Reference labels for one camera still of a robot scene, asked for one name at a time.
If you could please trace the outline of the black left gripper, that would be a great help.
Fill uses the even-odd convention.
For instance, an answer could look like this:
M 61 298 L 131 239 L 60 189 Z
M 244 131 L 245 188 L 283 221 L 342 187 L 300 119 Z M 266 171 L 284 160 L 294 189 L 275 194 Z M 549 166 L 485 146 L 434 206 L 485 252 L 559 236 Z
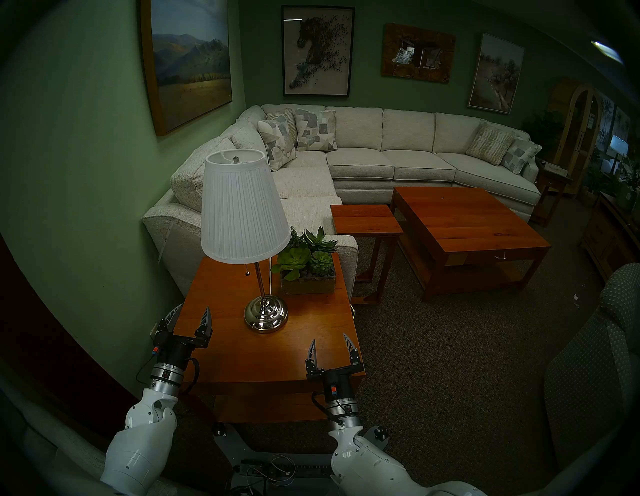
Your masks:
M 211 311 L 206 307 L 202 315 L 200 326 L 195 331 L 194 337 L 174 335 L 174 328 L 181 313 L 183 304 L 177 305 L 161 319 L 161 330 L 158 330 L 153 338 L 153 345 L 158 349 L 159 364 L 169 364 L 185 371 L 191 353 L 196 348 L 206 348 L 212 334 Z

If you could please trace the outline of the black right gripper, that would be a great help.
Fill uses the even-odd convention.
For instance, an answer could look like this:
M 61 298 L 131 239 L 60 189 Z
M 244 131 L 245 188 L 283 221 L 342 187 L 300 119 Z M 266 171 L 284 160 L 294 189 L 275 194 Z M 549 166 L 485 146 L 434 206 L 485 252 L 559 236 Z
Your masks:
M 308 380 L 320 379 L 322 381 L 326 403 L 343 399 L 354 399 L 355 393 L 351 385 L 351 375 L 364 371 L 359 350 L 345 333 L 343 337 L 349 353 L 349 366 L 328 370 L 318 369 L 315 339 L 311 342 L 305 359 L 306 377 Z

